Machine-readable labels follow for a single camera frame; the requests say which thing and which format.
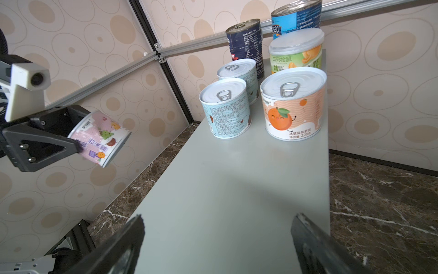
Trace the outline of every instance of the light blue can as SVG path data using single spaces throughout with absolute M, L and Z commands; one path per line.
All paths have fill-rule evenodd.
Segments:
M 240 78 L 226 78 L 208 85 L 199 94 L 213 135 L 230 139 L 244 133 L 251 125 L 247 84 Z
M 319 28 L 322 0 L 297 0 L 271 13 L 274 39 L 302 28 Z
M 229 62 L 221 67 L 218 72 L 220 80 L 226 78 L 240 78 L 247 84 L 247 95 L 249 105 L 252 105 L 258 99 L 258 84 L 256 62 L 253 59 L 239 59 Z

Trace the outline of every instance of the cartoon character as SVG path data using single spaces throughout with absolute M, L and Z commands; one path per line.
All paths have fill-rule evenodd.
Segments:
M 319 54 L 319 51 L 321 50 L 321 45 L 314 47 L 311 50 L 307 50 L 303 52 L 304 59 L 302 60 L 303 64 L 307 63 L 308 61 L 316 58 Z
M 111 136 L 113 136 L 113 135 L 114 135 L 114 133 L 109 132 L 109 131 L 107 131 L 107 130 L 102 130 L 102 131 L 100 132 L 100 136 L 102 136 L 102 138 L 103 138 L 104 140 L 107 140 L 109 137 L 111 137 Z
M 96 156 L 99 157 L 100 159 L 105 158 L 105 153 L 103 153 L 102 151 L 99 151 L 98 153 L 96 153 Z
M 116 144 L 116 140 L 112 138 L 108 143 L 106 143 L 107 146 L 113 146 Z
M 269 122 L 271 122 L 271 126 L 278 130 L 287 130 L 292 125 L 292 121 L 294 121 L 297 116 L 295 116 L 292 120 L 290 116 L 290 111 L 285 108 L 272 108 L 268 111 Z
M 120 129 L 120 125 L 116 122 L 111 122 L 111 127 L 115 130 Z

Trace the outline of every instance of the dark blue can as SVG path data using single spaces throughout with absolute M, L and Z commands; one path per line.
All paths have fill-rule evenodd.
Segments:
M 257 80 L 262 79 L 265 75 L 265 69 L 261 52 L 263 34 L 260 19 L 251 19 L 236 24 L 229 27 L 225 33 L 230 44 L 231 59 L 233 61 L 245 58 L 253 59 L 256 62 Z

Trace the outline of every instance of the orange-labeled can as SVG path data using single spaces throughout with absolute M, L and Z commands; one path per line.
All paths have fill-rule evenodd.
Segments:
M 266 130 L 283 141 L 300 141 L 321 128 L 327 75 L 317 68 L 290 68 L 260 85 Z

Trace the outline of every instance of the green label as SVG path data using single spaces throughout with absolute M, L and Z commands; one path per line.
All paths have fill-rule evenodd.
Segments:
M 291 55 L 272 55 L 271 54 L 271 71 L 276 73 L 288 68 L 312 67 L 321 68 L 321 45 L 304 51 L 302 53 Z

